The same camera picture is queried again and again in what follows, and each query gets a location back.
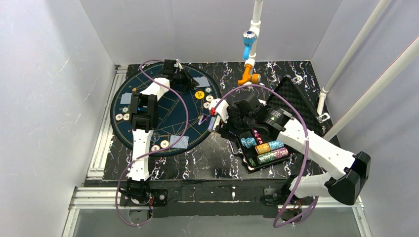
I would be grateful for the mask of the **yellow big blind button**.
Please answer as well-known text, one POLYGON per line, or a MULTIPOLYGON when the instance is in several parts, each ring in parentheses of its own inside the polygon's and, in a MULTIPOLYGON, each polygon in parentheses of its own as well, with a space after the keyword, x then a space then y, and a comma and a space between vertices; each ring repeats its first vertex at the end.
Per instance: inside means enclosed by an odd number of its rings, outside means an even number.
POLYGON ((199 100, 204 99, 205 98, 205 93, 203 91, 198 90, 198 91, 195 92, 195 98, 199 99, 199 100))

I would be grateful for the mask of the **clear dealer button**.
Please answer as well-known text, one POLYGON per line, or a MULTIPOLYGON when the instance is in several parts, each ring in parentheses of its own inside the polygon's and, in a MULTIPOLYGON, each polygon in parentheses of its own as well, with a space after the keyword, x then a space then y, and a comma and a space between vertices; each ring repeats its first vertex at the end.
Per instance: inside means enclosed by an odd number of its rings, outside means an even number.
POLYGON ((160 140, 160 138, 161 138, 160 134, 159 134, 158 132, 154 132, 154 133, 152 134, 151 141, 152 141, 152 142, 157 142, 157 141, 159 141, 159 140, 160 140))

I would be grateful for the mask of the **boxed deck of playing cards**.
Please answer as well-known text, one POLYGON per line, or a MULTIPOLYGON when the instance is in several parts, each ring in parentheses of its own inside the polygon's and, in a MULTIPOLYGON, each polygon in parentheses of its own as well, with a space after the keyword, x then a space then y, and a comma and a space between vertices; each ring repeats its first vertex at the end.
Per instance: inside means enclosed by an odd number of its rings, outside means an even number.
POLYGON ((220 116, 211 117, 209 126, 208 126, 208 131, 217 132, 221 122, 222 122, 222 119, 220 116))

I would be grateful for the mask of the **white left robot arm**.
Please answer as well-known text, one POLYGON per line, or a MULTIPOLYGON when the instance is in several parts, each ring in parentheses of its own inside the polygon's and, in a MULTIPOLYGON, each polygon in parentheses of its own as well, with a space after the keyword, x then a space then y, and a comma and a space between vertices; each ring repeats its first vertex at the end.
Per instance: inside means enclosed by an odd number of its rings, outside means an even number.
POLYGON ((182 96, 171 86, 182 84, 186 87, 196 85, 196 82, 187 74, 181 63, 176 60, 166 59, 163 62, 163 69, 155 76, 148 75, 142 67, 140 71, 145 75, 151 84, 141 92, 134 92, 131 95, 129 118, 132 126, 133 147, 132 161, 127 166, 129 171, 127 178, 131 181, 145 182, 149 180, 148 161, 149 156, 156 153, 150 150, 151 138, 158 126, 158 101, 167 92, 176 95, 185 109, 185 127, 180 137, 163 150, 176 145, 183 138, 189 123, 189 112, 182 96))

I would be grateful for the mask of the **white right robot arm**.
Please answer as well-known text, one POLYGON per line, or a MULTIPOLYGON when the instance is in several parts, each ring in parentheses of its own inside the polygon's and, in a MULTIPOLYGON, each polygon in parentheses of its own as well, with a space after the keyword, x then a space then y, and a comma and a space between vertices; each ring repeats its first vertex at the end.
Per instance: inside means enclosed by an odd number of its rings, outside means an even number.
POLYGON ((209 112, 214 117, 211 130, 223 138, 233 140, 247 130, 256 129, 325 169, 322 175, 292 178, 283 186, 292 197, 333 197, 342 204, 353 205, 368 179, 371 163, 368 154, 354 154, 335 146, 286 110, 255 96, 234 105, 213 99, 209 112))

